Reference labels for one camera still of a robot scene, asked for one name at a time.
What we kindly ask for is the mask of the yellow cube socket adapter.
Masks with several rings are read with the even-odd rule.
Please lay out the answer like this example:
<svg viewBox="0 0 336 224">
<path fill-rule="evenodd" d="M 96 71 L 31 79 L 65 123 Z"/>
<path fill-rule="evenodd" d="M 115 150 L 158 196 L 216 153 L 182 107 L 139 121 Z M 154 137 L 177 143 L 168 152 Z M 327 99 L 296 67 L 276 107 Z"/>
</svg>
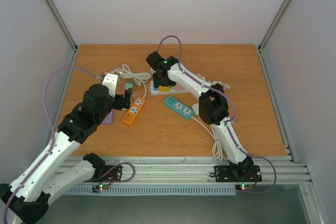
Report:
<svg viewBox="0 0 336 224">
<path fill-rule="evenodd" d="M 159 92 L 172 92 L 175 91 L 174 86 L 159 86 Z"/>
</svg>

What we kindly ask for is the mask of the pink cube socket adapter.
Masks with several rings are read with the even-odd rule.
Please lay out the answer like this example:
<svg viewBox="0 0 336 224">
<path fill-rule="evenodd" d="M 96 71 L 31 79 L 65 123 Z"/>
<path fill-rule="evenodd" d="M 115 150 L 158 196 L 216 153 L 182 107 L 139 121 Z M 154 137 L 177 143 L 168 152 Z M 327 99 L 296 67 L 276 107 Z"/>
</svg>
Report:
<svg viewBox="0 0 336 224">
<path fill-rule="evenodd" d="M 174 87 L 175 91 L 184 91 L 185 88 L 183 86 L 181 86 L 180 84 L 177 84 L 175 87 Z"/>
</svg>

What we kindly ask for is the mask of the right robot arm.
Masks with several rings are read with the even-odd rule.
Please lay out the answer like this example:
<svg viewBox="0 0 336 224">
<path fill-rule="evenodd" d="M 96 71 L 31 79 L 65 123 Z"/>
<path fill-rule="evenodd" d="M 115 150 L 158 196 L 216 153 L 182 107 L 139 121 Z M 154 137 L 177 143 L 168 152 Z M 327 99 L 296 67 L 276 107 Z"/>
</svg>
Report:
<svg viewBox="0 0 336 224">
<path fill-rule="evenodd" d="M 211 126 L 227 155 L 234 180 L 240 181 L 250 174 L 254 165 L 251 157 L 241 145 L 229 116 L 232 101 L 225 95 L 220 84 L 211 85 L 187 70 L 179 61 L 170 56 L 166 59 L 154 51 L 146 58 L 154 71 L 154 86 L 166 87 L 180 84 L 198 100 L 198 114 L 202 121 Z"/>
</svg>

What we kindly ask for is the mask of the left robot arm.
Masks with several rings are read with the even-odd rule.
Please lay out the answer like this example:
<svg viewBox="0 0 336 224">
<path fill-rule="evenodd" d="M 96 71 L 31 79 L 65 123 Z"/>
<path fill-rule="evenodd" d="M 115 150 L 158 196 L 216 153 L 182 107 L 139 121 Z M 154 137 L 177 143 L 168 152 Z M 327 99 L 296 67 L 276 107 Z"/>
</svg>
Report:
<svg viewBox="0 0 336 224">
<path fill-rule="evenodd" d="M 15 223 L 37 223 L 51 204 L 82 182 L 98 182 L 109 175 L 105 161 L 94 153 L 85 155 L 73 168 L 54 177 L 61 164 L 97 131 L 113 110 L 130 106 L 129 99 L 103 84 L 92 85 L 67 114 L 45 149 L 33 163 L 9 184 L 1 184 L 1 200 L 5 203 L 3 223 L 9 210 Z"/>
</svg>

